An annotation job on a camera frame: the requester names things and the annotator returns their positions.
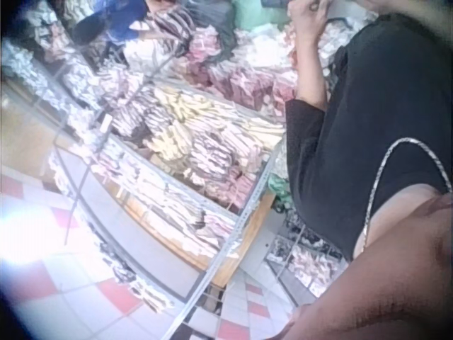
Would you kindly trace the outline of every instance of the plastic bag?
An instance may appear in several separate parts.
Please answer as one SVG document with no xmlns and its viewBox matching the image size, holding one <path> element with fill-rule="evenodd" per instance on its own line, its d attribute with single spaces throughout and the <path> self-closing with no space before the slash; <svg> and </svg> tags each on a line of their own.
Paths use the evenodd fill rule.
<svg viewBox="0 0 453 340">
<path fill-rule="evenodd" d="M 230 0 L 178 0 L 185 7 L 197 27 L 213 26 L 219 33 L 222 50 L 218 55 L 208 57 L 205 63 L 227 60 L 236 47 L 234 35 L 234 7 Z"/>
<path fill-rule="evenodd" d="M 253 30 L 266 23 L 284 25 L 289 22 L 285 8 L 263 8 L 261 0 L 233 0 L 236 27 Z"/>
</svg>

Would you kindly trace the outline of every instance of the blue shirt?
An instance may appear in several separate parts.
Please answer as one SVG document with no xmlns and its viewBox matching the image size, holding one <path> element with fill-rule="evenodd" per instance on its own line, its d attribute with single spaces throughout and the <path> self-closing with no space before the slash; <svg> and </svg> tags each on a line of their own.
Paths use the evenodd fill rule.
<svg viewBox="0 0 453 340">
<path fill-rule="evenodd" d="M 148 7 L 144 0 L 96 0 L 94 10 L 109 13 L 107 34 L 112 41 L 119 43 L 139 37 L 138 31 L 131 30 L 129 26 L 143 20 Z"/>
</svg>

